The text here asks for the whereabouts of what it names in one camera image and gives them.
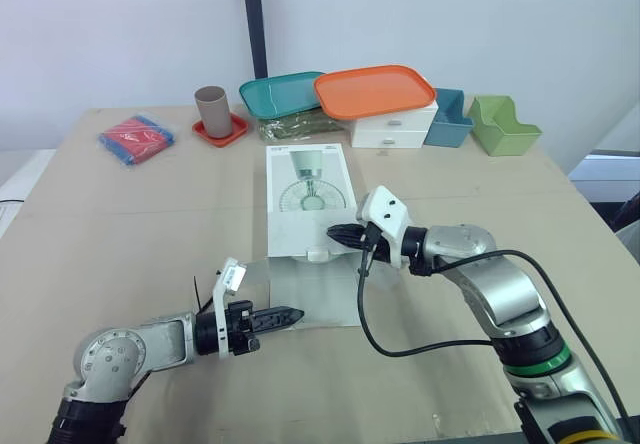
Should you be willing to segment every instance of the white drawer unit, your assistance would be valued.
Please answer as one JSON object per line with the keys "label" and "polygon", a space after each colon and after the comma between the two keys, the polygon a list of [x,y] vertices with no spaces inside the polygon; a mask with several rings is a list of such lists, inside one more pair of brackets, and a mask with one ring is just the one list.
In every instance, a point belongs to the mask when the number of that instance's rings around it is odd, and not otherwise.
{"label": "white drawer unit", "polygon": [[438,104],[433,101],[421,109],[361,117],[352,122],[367,131],[428,131],[436,112]]}
{"label": "white drawer unit", "polygon": [[428,131],[366,131],[351,128],[351,147],[413,149],[422,147]]}
{"label": "white drawer unit", "polygon": [[433,101],[429,106],[421,109],[392,112],[351,121],[349,125],[351,146],[421,147],[437,111],[438,104]]}

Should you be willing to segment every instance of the white box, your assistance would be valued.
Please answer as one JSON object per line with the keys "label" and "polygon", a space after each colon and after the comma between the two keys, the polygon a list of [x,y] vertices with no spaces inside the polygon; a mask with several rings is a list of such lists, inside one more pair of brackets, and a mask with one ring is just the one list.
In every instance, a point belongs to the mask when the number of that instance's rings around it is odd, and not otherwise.
{"label": "white box", "polygon": [[357,204],[340,144],[269,146],[268,256],[326,262],[354,252],[327,236],[355,221]]}
{"label": "white box", "polygon": [[434,100],[427,107],[392,112],[351,121],[352,147],[415,148],[424,143],[433,118],[438,112]]}

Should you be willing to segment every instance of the white wall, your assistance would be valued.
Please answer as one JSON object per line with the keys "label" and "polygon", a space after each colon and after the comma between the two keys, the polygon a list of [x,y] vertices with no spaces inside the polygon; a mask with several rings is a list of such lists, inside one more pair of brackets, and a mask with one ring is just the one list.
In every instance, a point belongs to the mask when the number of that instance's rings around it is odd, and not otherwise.
{"label": "white wall", "polygon": [[640,94],[640,0],[265,0],[271,74],[404,63],[509,94],[570,171]]}
{"label": "white wall", "polygon": [[640,153],[640,103],[604,136],[596,149]]}
{"label": "white wall", "polygon": [[192,103],[253,78],[244,0],[0,0],[0,150],[60,143],[89,107]]}

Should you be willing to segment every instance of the teal tray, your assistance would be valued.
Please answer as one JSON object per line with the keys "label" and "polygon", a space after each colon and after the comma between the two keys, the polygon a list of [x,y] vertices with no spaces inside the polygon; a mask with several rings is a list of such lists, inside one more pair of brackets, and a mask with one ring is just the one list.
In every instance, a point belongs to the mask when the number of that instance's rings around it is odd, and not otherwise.
{"label": "teal tray", "polygon": [[300,72],[245,82],[240,96],[258,119],[276,119],[320,107],[313,81],[322,72]]}

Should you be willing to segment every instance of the fan picture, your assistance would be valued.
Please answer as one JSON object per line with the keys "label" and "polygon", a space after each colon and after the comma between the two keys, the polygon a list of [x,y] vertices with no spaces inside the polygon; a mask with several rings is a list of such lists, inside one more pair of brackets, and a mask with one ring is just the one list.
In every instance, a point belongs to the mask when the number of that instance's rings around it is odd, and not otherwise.
{"label": "fan picture", "polygon": [[290,156],[298,180],[282,192],[279,200],[281,212],[347,207],[343,193],[330,182],[322,180],[322,151],[291,151]]}

